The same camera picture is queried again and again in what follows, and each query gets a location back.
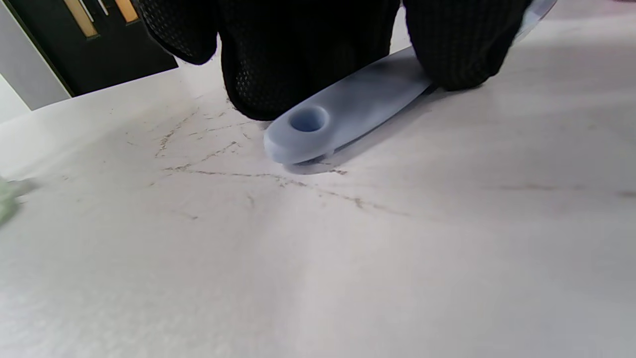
black knit glove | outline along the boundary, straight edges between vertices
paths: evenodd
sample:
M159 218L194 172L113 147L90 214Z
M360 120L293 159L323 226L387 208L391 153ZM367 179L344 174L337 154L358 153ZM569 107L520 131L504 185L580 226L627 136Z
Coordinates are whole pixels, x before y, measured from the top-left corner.
M415 52L437 85L475 87L501 67L530 0L403 0ZM273 120L389 53L399 0L137 0L150 35L193 64L223 42L228 96Z

marble countertop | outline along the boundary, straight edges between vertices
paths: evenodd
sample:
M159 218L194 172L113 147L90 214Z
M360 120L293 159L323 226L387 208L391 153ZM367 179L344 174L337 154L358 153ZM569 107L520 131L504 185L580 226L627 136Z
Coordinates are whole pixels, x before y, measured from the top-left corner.
M217 63L0 125L0 356L633 357L635 59L636 4L561 0L309 167Z

light blue plastic handle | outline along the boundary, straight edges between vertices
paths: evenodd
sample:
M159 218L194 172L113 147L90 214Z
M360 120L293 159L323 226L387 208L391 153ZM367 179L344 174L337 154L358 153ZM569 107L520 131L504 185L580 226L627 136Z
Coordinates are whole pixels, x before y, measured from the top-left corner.
M518 39L533 29L557 0L535 0ZM384 57L332 84L277 118L265 133L265 152L297 164L364 136L421 95L431 81L412 47Z

finger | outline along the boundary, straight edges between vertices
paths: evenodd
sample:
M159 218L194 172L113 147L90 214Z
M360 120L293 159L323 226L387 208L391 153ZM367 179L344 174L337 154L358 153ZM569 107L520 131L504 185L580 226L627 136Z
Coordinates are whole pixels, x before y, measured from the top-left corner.
M228 96L244 115L272 120L307 96L307 72L280 1L218 0Z
M415 53L446 90L476 87L495 75L531 0L404 0Z
M192 64L204 64L214 55L217 27L211 0L137 0L137 8L151 37L166 51Z

